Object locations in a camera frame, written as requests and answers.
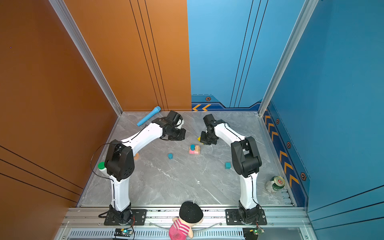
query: orange chevron arrow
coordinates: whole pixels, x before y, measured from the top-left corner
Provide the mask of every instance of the orange chevron arrow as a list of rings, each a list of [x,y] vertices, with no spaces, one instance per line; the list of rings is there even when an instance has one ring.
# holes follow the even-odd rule
[[[271,132],[271,126],[274,127],[273,123],[268,123],[268,132]]]
[[[266,119],[271,118],[271,116],[265,116],[265,125],[266,125]]]
[[[284,155],[284,156],[288,157],[288,156],[287,156],[287,154],[286,154],[285,152],[283,152],[283,151],[280,151],[280,162],[281,162],[281,156],[282,156],[282,155]]]
[[[198,111],[196,108],[200,107],[201,104],[196,105],[192,110],[195,110],[196,112]]]
[[[292,187],[292,180],[294,180],[295,182],[297,182],[297,184],[300,184],[299,181],[294,177],[292,176],[291,174],[289,175],[289,186]]]
[[[273,136],[274,136],[274,135],[279,136],[279,135],[277,134],[277,132],[272,131],[272,142],[273,142]]]
[[[287,162],[285,162],[285,163],[284,163],[284,172],[285,172],[285,173],[287,173],[287,167],[289,167],[290,169],[293,170],[293,167],[292,167],[290,164],[288,164]]]
[[[207,106],[203,107],[203,110],[204,110],[204,111],[208,111],[208,110],[207,110],[207,107],[209,107],[209,106],[211,106],[211,104],[208,104]]]

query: blue toy microphone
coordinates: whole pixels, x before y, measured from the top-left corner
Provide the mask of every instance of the blue toy microphone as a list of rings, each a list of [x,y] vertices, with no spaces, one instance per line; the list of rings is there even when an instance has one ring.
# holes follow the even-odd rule
[[[150,112],[145,118],[141,119],[140,122],[137,123],[137,126],[141,126],[143,123],[145,123],[148,119],[150,119],[153,115],[160,112],[161,108],[159,106],[155,107],[152,112]]]

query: pink striped shirt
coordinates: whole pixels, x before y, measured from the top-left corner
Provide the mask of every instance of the pink striped shirt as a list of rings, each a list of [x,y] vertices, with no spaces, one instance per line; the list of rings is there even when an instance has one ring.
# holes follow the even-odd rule
[[[189,229],[190,229],[190,227],[187,226],[187,225],[185,225],[185,224],[182,224],[181,221],[180,221],[180,219],[176,219],[176,221],[173,223],[172,226],[174,226],[174,227],[176,228],[176,230],[180,231],[180,232],[183,233],[185,236],[187,236],[188,233],[189,233]]]

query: gray marble floor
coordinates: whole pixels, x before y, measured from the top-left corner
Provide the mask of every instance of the gray marble floor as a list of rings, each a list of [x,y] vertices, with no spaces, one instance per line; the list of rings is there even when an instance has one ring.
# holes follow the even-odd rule
[[[135,171],[130,178],[129,197],[133,206],[149,204],[181,204],[186,200],[195,200],[200,205],[225,204],[237,205],[240,198],[239,176],[231,167],[225,169],[225,163],[232,164],[230,146],[219,139],[217,145],[202,145],[197,138],[205,131],[203,117],[212,113],[215,119],[223,119],[231,128],[244,136],[253,136],[258,141],[262,166],[257,178],[257,199],[261,205],[282,205],[285,200],[280,192],[268,193],[264,185],[267,180],[278,175],[279,171],[272,158],[267,155],[257,117],[253,112],[181,112],[187,130],[183,141],[154,140],[140,150],[135,161]],[[112,140],[122,140],[145,125],[137,127],[147,113],[124,112],[115,128]],[[153,119],[166,116],[160,112]],[[200,155],[188,153],[191,144],[201,146]],[[81,196],[81,205],[109,205],[111,190],[109,180],[93,176],[89,187]]]

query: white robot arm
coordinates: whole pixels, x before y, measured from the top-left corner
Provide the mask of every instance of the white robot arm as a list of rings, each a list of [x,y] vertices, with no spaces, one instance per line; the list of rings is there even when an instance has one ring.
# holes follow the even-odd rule
[[[252,223],[261,209],[256,197],[256,179],[262,161],[256,141],[238,134],[223,120],[215,120],[212,114],[203,119],[207,131],[201,133],[200,142],[216,144],[221,138],[231,146],[233,168],[240,176],[239,214],[244,223]]]
[[[111,225],[128,224],[131,219],[131,202],[129,200],[129,178],[135,169],[133,156],[140,149],[157,138],[168,135],[168,140],[181,141],[185,138],[184,123],[180,114],[170,111],[167,117],[157,118],[147,127],[133,136],[121,141],[113,140],[109,145],[104,162],[106,175],[111,179],[112,201],[107,218],[113,218]]]

